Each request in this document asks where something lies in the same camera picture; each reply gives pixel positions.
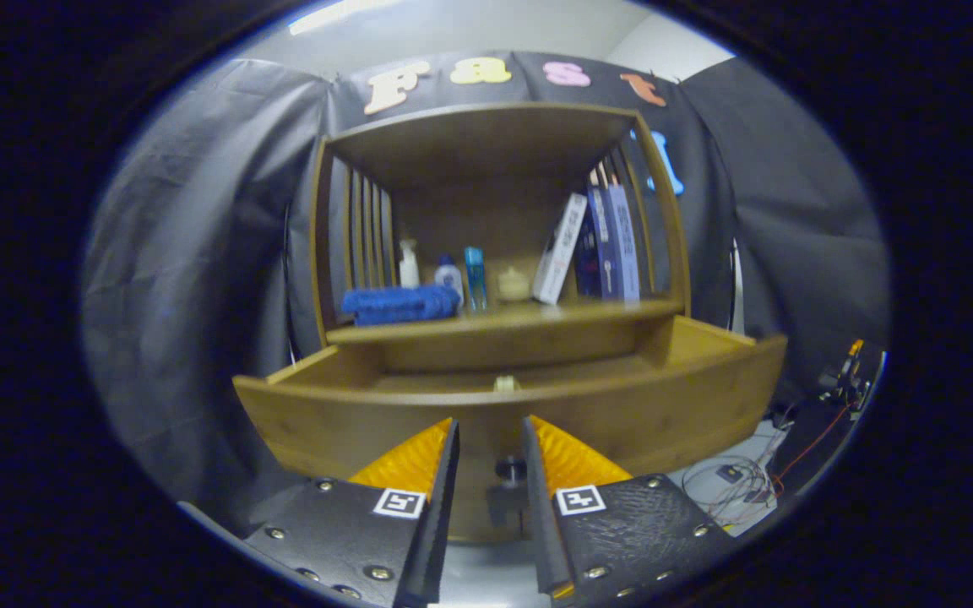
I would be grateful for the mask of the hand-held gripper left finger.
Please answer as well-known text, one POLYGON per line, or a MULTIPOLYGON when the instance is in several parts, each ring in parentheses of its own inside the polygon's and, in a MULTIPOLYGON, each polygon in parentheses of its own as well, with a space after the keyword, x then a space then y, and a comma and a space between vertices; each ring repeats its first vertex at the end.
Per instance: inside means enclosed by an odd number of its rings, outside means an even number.
POLYGON ((293 584, 339 603, 437 603, 459 456, 459 423, 440 420, 350 480, 306 481, 246 547, 293 584))

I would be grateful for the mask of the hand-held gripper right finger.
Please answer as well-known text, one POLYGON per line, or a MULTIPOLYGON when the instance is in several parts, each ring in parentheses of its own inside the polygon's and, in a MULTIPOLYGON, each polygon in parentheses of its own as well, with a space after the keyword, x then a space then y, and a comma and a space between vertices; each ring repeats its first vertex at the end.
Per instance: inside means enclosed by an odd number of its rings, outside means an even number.
POLYGON ((533 415, 522 439, 538 589, 552 603, 652 603, 735 550, 667 476, 629 475, 533 415))

